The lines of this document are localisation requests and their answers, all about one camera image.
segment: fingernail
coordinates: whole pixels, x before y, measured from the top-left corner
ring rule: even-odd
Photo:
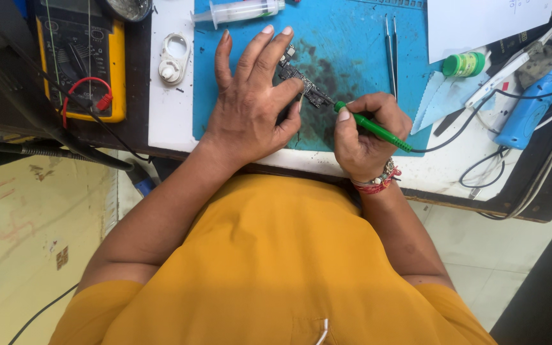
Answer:
[[[340,109],[340,113],[338,113],[338,122],[346,121],[350,118],[350,116],[351,116],[351,113],[347,108],[344,107]]]
[[[270,24],[264,27],[263,30],[261,30],[261,32],[264,34],[271,34],[272,32],[274,32],[274,27]]]

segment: white workbench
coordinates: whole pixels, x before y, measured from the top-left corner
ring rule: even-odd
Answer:
[[[194,10],[194,1],[155,0],[154,4],[157,11],[153,11],[152,14],[151,30],[149,145],[163,149],[191,152],[197,144],[192,135],[193,47],[191,47],[186,76],[179,85],[170,86],[165,84],[159,77],[157,67],[161,62],[159,53],[161,52],[163,39],[167,35],[183,33],[189,42],[193,42],[194,30],[189,12]],[[247,44],[247,42],[235,41],[235,37],[233,39],[235,44]],[[506,81],[510,82],[510,85],[515,84],[512,79]],[[176,88],[184,90],[184,93],[176,90]],[[509,92],[513,92],[512,86],[509,88]],[[501,111],[508,110],[511,112],[514,105],[515,102],[512,99],[498,95],[495,103],[496,110],[480,113],[489,124],[500,128],[498,122],[502,122],[504,118]],[[462,114],[451,125],[451,128],[446,130],[440,137],[435,137],[432,134],[427,147],[434,147],[453,136],[469,115],[469,111]],[[497,145],[491,140],[489,134],[479,121],[474,119],[460,137],[440,150],[426,153],[424,157],[394,157],[395,165],[402,170],[400,186],[468,198],[471,189],[460,186],[458,180],[467,168],[497,150]],[[476,198],[477,200],[488,200],[502,190],[520,154],[521,151],[517,150],[510,153],[505,160],[506,169],[503,176],[494,185],[484,188]],[[345,176],[345,172],[342,171],[333,155],[332,152],[282,149],[258,161],[258,163],[331,176]],[[487,167],[487,163],[481,165],[481,167]],[[468,178],[482,173],[484,173],[484,168],[479,168],[471,173]],[[493,173],[485,179],[485,183],[493,180],[498,173],[499,169],[493,169]],[[478,181],[466,181],[471,185],[478,184]]]

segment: person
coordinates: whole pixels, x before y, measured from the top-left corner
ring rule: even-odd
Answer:
[[[301,126],[300,103],[275,126],[303,82],[272,86],[293,29],[273,32],[252,39],[232,75],[225,30],[204,136],[103,240],[51,344],[495,344],[390,178],[397,169],[388,188],[372,184],[395,146],[359,135],[351,112],[406,139],[411,120],[391,95],[334,116],[335,157],[362,210],[333,185],[232,177]]]

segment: yellow multimeter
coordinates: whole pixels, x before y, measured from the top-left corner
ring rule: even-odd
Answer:
[[[35,17],[42,69],[65,90],[85,77],[97,77],[111,86],[111,106],[100,111],[96,105],[108,93],[96,81],[81,83],[73,95],[92,105],[103,122],[125,119],[125,31],[123,22],[106,15],[95,0],[35,0]],[[65,96],[44,80],[45,92],[58,109]],[[93,121],[73,102],[67,117]]]

